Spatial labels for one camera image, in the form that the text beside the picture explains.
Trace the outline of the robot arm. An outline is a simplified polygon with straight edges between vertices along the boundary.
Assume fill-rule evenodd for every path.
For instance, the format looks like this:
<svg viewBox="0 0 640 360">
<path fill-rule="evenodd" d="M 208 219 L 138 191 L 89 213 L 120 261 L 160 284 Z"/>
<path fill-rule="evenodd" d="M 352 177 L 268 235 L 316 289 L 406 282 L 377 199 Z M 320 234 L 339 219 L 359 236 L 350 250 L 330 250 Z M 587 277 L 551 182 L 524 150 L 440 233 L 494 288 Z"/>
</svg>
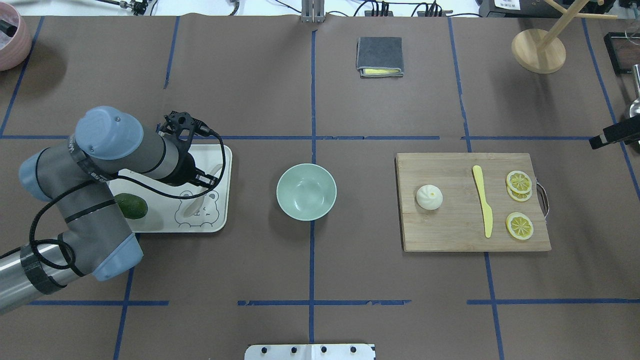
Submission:
<svg viewBox="0 0 640 360">
<path fill-rule="evenodd" d="M 110 280 L 139 264 L 143 251 L 108 186 L 130 170 L 165 185 L 212 191 L 220 178 L 197 168 L 195 135 L 222 137 L 187 112 L 172 111 L 158 130 L 109 105 L 86 112 L 64 143 L 21 164 L 19 179 L 45 202 L 27 243 L 1 257 L 1 313 L 50 296 L 92 275 Z"/>
</svg>

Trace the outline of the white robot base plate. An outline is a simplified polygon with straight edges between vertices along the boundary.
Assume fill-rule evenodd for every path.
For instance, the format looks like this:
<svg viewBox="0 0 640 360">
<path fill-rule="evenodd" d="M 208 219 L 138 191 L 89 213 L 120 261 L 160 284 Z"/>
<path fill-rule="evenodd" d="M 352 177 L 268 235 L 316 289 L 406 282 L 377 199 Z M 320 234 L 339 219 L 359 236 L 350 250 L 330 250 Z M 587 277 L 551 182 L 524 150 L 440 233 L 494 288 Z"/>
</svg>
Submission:
<svg viewBox="0 0 640 360">
<path fill-rule="evenodd" d="M 374 344 L 254 344 L 247 347 L 245 360 L 375 360 Z"/>
</svg>

